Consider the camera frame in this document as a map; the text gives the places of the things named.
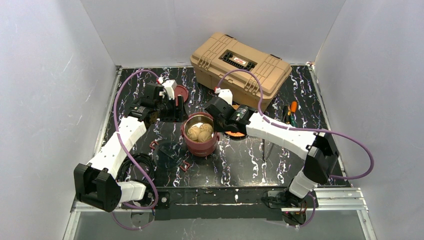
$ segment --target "red lid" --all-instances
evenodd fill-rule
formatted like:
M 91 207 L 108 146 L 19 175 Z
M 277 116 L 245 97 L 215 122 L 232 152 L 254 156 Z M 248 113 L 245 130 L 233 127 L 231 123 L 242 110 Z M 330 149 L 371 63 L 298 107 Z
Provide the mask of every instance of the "red lid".
M 184 99 L 184 103 L 187 101 L 187 99 L 189 99 L 189 91 L 183 85 L 177 85 L 175 87 L 174 93 L 175 93 L 175 102 L 177 106 L 178 106 L 178 98 L 177 98 L 178 95 L 182 96 L 182 99 Z

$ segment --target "red pot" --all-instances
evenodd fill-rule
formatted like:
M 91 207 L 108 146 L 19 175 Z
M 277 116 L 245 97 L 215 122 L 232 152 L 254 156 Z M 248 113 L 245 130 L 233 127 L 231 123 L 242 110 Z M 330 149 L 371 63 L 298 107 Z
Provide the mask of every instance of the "red pot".
M 218 141 L 220 140 L 220 135 L 219 133 L 214 132 L 212 138 L 206 142 L 195 142 L 190 140 L 190 138 L 187 137 L 187 131 L 191 126 L 199 122 L 210 124 L 212 127 L 214 126 L 214 120 L 211 115 L 206 112 L 197 112 L 191 114 L 187 121 L 182 123 L 181 134 L 187 144 L 188 150 L 194 156 L 205 157 L 215 151 Z

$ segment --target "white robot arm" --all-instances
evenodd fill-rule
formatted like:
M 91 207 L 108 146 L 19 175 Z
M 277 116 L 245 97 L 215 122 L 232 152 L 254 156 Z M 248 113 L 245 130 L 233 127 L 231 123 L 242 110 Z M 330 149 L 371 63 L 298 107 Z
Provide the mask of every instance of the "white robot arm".
M 274 119 L 265 120 L 256 109 L 240 105 L 233 109 L 232 94 L 228 89 L 218 89 L 219 95 L 213 97 L 205 110 L 213 117 L 214 130 L 217 132 L 240 132 L 259 137 L 290 150 L 305 161 L 304 167 L 291 181 L 288 190 L 274 196 L 265 196 L 262 201 L 272 208 L 299 207 L 305 196 L 318 184 L 328 182 L 329 176 L 337 163 L 339 152 L 333 137 L 327 133 L 310 131 L 293 131 L 291 128 Z
M 115 132 L 87 164 L 78 164 L 73 172 L 76 198 L 96 208 L 113 211 L 119 203 L 141 200 L 146 186 L 140 182 L 116 182 L 118 170 L 127 154 L 122 149 L 118 134 L 130 150 L 147 128 L 160 119 L 162 122 L 182 122 L 188 118 L 184 104 L 176 106 L 175 80 L 146 85 L 146 94 L 136 99 L 121 119 L 119 132 Z M 182 103 L 183 97 L 177 96 Z

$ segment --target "tan toolbox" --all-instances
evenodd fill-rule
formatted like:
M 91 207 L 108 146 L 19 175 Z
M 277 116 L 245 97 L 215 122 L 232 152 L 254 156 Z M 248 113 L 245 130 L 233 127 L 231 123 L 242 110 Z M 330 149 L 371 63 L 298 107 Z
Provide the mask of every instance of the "tan toolbox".
M 200 46 L 190 57 L 190 61 L 196 72 L 197 82 L 210 89 L 214 89 L 218 81 L 231 70 L 251 71 L 262 85 L 263 111 L 292 71 L 290 64 L 281 58 L 258 51 L 219 32 Z M 256 80 L 248 73 L 231 73 L 220 87 L 231 90 L 234 102 L 258 108 L 261 93 Z

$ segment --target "white wall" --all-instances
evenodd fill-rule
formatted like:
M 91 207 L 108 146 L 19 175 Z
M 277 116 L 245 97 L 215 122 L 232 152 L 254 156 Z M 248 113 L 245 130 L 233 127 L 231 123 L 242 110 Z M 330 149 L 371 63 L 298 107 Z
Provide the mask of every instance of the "white wall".
M 62 239 L 115 66 L 79 0 L 3 0 L 0 21 L 0 239 Z
M 190 65 L 223 32 L 289 63 L 314 61 L 345 0 L 81 0 L 125 67 Z
M 366 143 L 362 188 L 379 239 L 423 239 L 424 2 L 344 4 L 316 60 L 331 127 Z M 339 141 L 348 175 L 366 154 Z

